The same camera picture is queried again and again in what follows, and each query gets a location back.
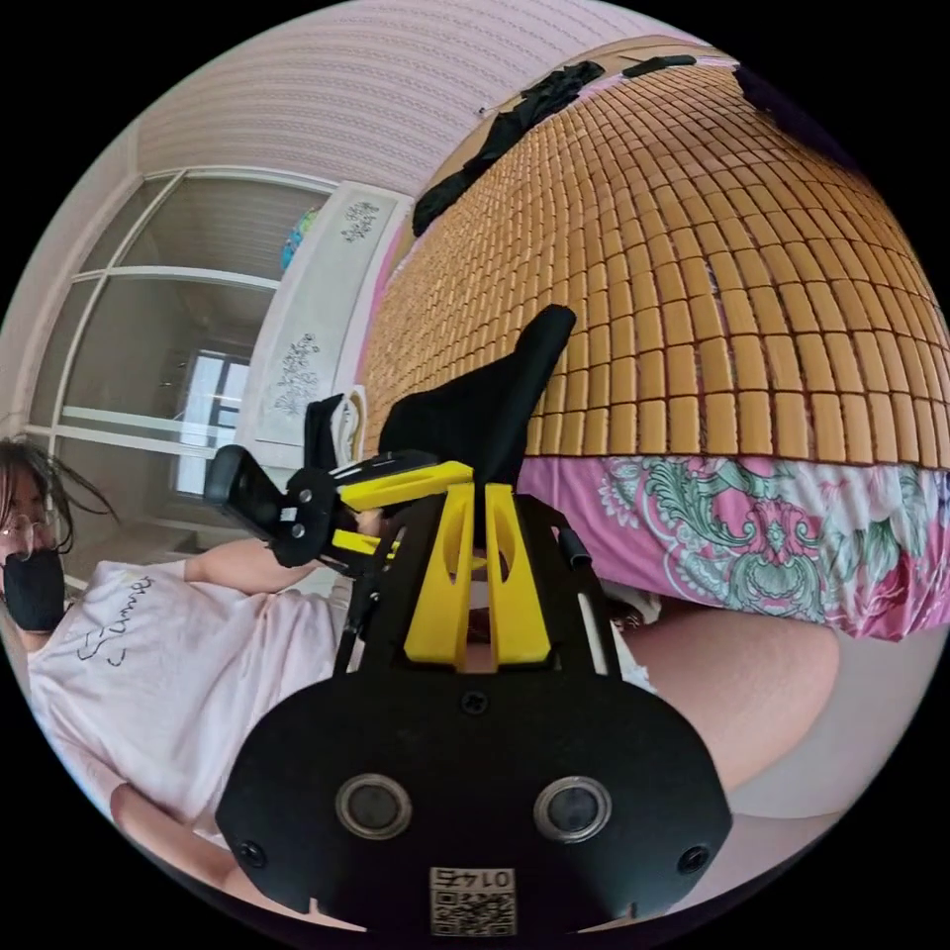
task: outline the eyeglasses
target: eyeglasses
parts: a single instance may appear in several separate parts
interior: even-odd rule
[[[49,515],[43,515],[38,521],[26,515],[14,515],[0,528],[0,551],[25,561],[48,540],[49,529]]]

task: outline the pink floral fabric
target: pink floral fabric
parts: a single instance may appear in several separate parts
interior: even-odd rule
[[[900,640],[950,622],[950,473],[769,458],[526,459],[598,574],[661,596]]]

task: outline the screw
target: screw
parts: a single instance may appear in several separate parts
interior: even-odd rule
[[[267,863],[263,848],[253,841],[245,841],[237,850],[237,856],[251,868],[262,868]]]
[[[481,715],[488,708],[488,697],[478,690],[469,690],[462,696],[460,706],[468,715]]]
[[[704,848],[703,845],[699,844],[695,848],[683,852],[676,870],[680,874],[696,874],[697,871],[702,871],[706,867],[709,860],[709,848]]]

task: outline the face mask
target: face mask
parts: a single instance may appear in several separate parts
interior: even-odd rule
[[[3,599],[21,630],[55,630],[66,613],[66,581],[59,554],[44,548],[25,561],[8,557],[3,565]]]

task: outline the qr code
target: qr code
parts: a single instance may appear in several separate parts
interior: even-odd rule
[[[432,869],[432,934],[437,937],[515,936],[511,871]]]
[[[439,937],[511,937],[515,935],[515,895],[432,895],[432,932]]]

